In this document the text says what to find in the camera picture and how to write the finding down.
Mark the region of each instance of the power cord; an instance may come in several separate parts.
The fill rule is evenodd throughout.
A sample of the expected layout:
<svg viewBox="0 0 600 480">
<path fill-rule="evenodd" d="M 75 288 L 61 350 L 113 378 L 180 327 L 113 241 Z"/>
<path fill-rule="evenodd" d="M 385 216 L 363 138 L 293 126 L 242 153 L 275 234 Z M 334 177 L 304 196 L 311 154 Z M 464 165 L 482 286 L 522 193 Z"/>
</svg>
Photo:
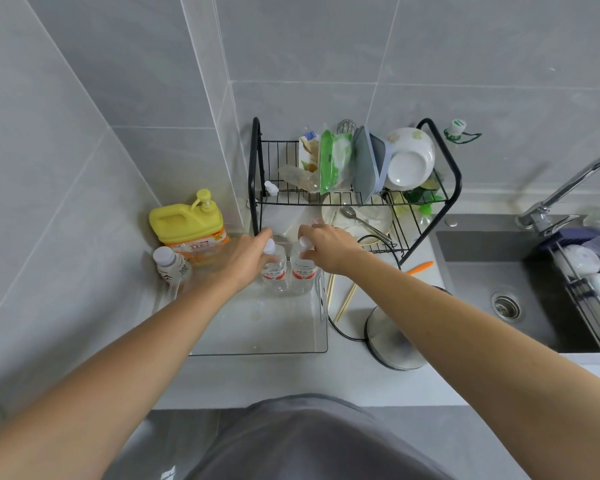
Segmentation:
<svg viewBox="0 0 600 480">
<path fill-rule="evenodd" d="M 382 237 L 380 237 L 380 236 L 378 236 L 376 234 L 367 234 L 366 236 L 361 237 L 358 240 L 358 243 L 360 243 L 361 241 L 363 241 L 364 239 L 366 239 L 368 237 L 375 237 L 376 239 L 380 239 L 380 241 L 382 241 L 384 243 L 384 245 L 387 247 L 387 249 L 389 249 L 389 251 L 393 255 L 393 258 L 395 259 L 395 263 L 398 265 L 398 269 L 402 270 L 402 267 L 400 266 L 400 259 L 398 258 L 398 254 L 395 252 L 395 249 L 393 249 L 393 246 L 391 244 L 389 244 L 388 242 L 386 242 Z M 350 337 L 346 333 L 344 333 L 341 329 L 339 329 L 336 326 L 336 323 L 334 323 L 333 320 L 331 319 L 331 316 L 329 315 L 329 309 L 328 308 L 327 308 L 327 318 L 329 319 L 329 323 L 331 323 L 331 326 L 338 332 L 338 334 L 340 334 L 341 336 L 343 336 L 345 339 L 351 340 L 352 342 L 366 342 L 366 339 L 359 339 L 359 338 L 356 338 L 356 337 Z"/>
</svg>

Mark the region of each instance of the spoon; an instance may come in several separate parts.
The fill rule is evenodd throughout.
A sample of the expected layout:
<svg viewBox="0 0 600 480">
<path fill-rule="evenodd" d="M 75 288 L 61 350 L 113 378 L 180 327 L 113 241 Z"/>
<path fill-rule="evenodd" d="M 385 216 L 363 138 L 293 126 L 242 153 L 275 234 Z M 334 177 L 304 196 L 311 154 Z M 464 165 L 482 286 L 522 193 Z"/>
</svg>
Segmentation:
<svg viewBox="0 0 600 480">
<path fill-rule="evenodd" d="M 349 206 L 349 205 L 343 205 L 340 208 L 340 213 L 348 218 L 348 219 L 353 219 L 355 221 L 358 221 L 360 224 L 362 224 L 363 226 L 367 227 L 369 230 L 373 231 L 373 233 L 376 234 L 376 236 L 383 241 L 385 244 L 389 244 L 392 247 L 395 247 L 394 242 L 391 240 L 391 238 L 389 236 L 387 236 L 385 233 L 378 231 L 378 229 L 376 229 L 375 227 L 373 227 L 371 224 L 368 224 L 366 222 L 364 222 L 364 220 L 360 219 L 358 217 L 358 215 L 356 214 L 356 211 L 353 209 L 353 207 Z"/>
</svg>

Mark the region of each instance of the dark gray sink basin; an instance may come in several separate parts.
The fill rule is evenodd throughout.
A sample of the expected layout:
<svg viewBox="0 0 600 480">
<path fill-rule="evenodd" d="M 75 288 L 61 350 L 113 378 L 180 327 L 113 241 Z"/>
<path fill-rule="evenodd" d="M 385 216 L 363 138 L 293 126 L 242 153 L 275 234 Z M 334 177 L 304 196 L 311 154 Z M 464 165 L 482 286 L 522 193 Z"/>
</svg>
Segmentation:
<svg viewBox="0 0 600 480">
<path fill-rule="evenodd" d="M 457 226 L 440 223 L 432 244 L 453 295 L 558 352 L 600 351 L 535 233 L 513 216 L 450 218 Z"/>
</svg>

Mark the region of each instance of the gray floor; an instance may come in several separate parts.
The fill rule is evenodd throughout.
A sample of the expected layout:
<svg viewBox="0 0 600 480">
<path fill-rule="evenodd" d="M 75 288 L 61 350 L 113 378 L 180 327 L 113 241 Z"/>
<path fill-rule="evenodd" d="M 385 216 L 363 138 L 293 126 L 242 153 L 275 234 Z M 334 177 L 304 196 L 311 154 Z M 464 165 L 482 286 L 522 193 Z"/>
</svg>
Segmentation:
<svg viewBox="0 0 600 480">
<path fill-rule="evenodd" d="M 528 480 L 480 417 L 467 406 L 370 408 L 389 429 L 439 462 L 458 480 Z M 104 476 L 160 480 L 176 466 L 182 480 L 241 410 L 152 411 Z"/>
</svg>

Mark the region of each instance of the person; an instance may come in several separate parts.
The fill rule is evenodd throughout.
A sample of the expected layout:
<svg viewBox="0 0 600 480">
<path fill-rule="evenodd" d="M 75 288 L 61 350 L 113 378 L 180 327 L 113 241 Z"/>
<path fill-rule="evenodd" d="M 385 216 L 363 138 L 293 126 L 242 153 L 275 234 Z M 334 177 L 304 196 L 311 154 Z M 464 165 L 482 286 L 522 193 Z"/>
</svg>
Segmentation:
<svg viewBox="0 0 600 480">
<path fill-rule="evenodd" d="M 348 276 L 469 403 L 532 479 L 600 480 L 600 379 L 364 251 L 302 226 L 304 258 Z M 92 356 L 0 430 L 0 479 L 100 478 L 216 312 L 252 282 L 271 231 L 225 245 L 204 284 Z M 449 479 L 353 404 L 324 396 L 252 406 L 190 478 Z"/>
</svg>

